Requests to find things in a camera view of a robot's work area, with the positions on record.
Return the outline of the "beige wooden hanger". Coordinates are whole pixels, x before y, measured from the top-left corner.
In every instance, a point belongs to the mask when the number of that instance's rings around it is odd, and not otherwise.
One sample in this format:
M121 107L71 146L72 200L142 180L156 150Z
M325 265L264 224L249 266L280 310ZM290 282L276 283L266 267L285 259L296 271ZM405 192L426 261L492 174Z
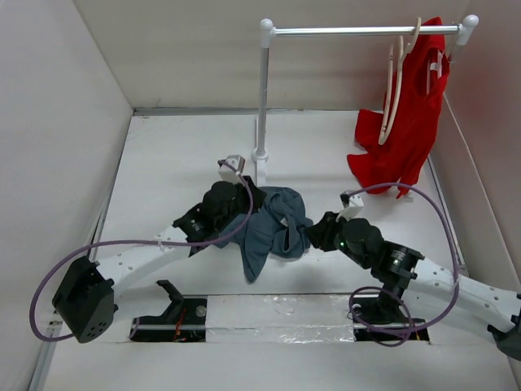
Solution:
M419 16L411 40L405 44L404 37L399 36L396 39L396 43L391 44L389 48L387 62L387 89L383 105L383 119L379 131L379 146L382 146L387 142L387 139L392 132L392 127L396 119L397 109L400 102L405 59L416 45L421 25L422 18Z

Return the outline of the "red t shirt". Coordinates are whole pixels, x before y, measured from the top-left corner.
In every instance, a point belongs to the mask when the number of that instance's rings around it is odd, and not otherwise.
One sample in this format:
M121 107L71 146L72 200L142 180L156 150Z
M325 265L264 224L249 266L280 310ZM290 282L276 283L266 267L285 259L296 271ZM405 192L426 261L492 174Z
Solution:
M392 132L379 146L383 112L362 109L358 113L354 140L365 152L347 155L348 166L362 187L385 182L414 185L436 140L443 93L422 96L419 92L420 67L427 50L445 53L442 35L420 35L405 59L400 102Z

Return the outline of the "blue grey t shirt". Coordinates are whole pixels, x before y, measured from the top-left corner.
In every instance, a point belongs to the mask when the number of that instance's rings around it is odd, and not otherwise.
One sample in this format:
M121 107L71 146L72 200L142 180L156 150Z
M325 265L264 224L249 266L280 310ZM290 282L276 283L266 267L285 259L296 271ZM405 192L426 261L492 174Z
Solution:
M243 224L246 215L239 214L221 233L229 239L217 243L239 246L243 273L248 283L254 283L265 266L268 255L282 259L298 259L309 250L305 235L313 220L306 217L304 201L297 191L288 187L262 187L266 197L262 206Z

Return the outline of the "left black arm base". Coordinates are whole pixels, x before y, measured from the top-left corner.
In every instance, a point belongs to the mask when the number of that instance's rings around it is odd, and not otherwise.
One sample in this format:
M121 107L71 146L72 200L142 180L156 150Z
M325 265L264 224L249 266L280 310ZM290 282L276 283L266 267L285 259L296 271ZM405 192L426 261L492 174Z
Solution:
M186 297L168 280L155 285L168 295L169 305L160 314L135 318L129 331L132 342L199 343L206 341L206 296Z

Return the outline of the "white hanger under red shirt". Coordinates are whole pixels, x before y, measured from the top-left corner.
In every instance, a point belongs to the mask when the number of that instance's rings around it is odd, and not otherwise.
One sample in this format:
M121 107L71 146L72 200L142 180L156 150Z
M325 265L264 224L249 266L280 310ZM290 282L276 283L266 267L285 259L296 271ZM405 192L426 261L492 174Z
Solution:
M420 67L419 92L428 96L434 92L441 94L447 85L450 65L445 53L439 49L427 50L425 64Z

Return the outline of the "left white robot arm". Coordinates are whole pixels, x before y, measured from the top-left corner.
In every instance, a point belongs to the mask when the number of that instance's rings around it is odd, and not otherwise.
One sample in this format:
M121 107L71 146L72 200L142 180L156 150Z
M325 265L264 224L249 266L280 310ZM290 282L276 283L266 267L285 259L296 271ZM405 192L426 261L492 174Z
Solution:
M209 246L238 216L255 212L266 193L247 182L216 182L200 203L189 209L150 244L101 261L80 257L72 262L53 298L53 306L80 343L88 343L113 323L123 291L140 278L183 260Z

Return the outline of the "white clothes rack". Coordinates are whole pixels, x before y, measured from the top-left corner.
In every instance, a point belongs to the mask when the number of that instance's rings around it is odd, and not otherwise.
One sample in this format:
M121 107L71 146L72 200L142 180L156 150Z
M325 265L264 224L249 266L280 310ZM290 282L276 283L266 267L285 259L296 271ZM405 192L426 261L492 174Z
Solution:
M479 24L477 15L467 15L460 24L441 26L364 26L364 27L305 27L278 28L268 18L260 22L260 102L256 121L256 148L252 160L256 165L256 184L265 185L269 153L266 149L266 121L268 113L269 50L276 37L314 37L314 36L407 36L413 37L412 43L420 35L454 35L456 41L449 54L449 62L455 63Z

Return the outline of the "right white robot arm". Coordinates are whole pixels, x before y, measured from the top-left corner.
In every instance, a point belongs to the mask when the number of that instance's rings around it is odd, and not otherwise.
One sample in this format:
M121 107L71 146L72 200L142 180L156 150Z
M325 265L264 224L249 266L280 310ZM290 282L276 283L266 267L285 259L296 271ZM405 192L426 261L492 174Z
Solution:
M345 219L327 212L319 223L305 229L311 245L340 251L382 285L368 301L349 300L354 322L370 335L405 338L445 320L459 308L481 320L486 334L507 357L520 359L520 295L479 281L457 276L420 252L387 241L378 227L364 218ZM416 319L403 298L407 289L445 302L444 311L426 322Z

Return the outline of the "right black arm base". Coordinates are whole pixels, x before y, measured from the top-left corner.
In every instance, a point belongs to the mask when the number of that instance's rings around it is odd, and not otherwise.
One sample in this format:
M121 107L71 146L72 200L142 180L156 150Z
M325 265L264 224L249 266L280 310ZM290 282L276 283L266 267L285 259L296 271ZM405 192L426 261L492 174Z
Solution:
M407 332L411 327L421 327L426 320L409 317L409 311L402 306L403 293L402 288L358 288L349 298L347 314L352 320L354 340L385 347L397 347L406 340L428 342L426 328Z

